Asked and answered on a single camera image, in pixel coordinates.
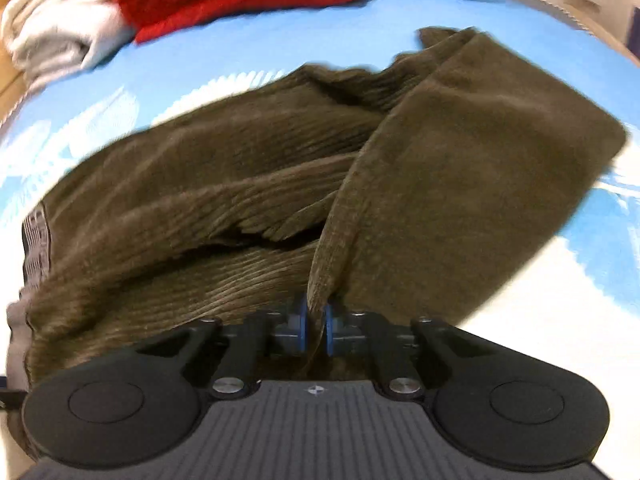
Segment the blue white patterned bedsheet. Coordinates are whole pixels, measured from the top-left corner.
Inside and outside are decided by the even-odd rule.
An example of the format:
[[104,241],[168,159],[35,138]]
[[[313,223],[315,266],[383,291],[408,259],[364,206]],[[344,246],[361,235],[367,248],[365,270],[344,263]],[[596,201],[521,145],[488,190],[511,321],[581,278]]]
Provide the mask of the blue white patterned bedsheet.
[[386,67],[426,26],[476,27],[618,118],[627,147],[520,290],[639,310],[639,71],[582,30],[511,0],[367,0],[241,15],[128,44],[26,99],[1,139],[1,299],[23,283],[21,224],[78,162],[132,130],[253,89],[306,62]]

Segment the white folded blanket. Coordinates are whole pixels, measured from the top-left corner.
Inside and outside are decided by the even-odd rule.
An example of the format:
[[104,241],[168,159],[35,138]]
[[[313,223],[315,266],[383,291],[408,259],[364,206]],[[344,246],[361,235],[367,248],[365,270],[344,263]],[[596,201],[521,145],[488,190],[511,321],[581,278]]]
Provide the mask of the white folded blanket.
[[1,38],[29,90],[91,70],[134,31],[115,0],[9,0]]

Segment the brown corduroy pants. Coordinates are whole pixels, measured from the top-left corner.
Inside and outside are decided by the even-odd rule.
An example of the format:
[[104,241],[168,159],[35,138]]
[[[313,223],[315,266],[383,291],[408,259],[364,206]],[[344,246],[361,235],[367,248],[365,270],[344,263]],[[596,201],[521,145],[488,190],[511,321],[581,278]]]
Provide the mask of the brown corduroy pants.
[[28,389],[198,318],[307,301],[457,324],[574,214],[627,141],[476,29],[380,72],[307,64],[126,136],[23,223],[6,376]]

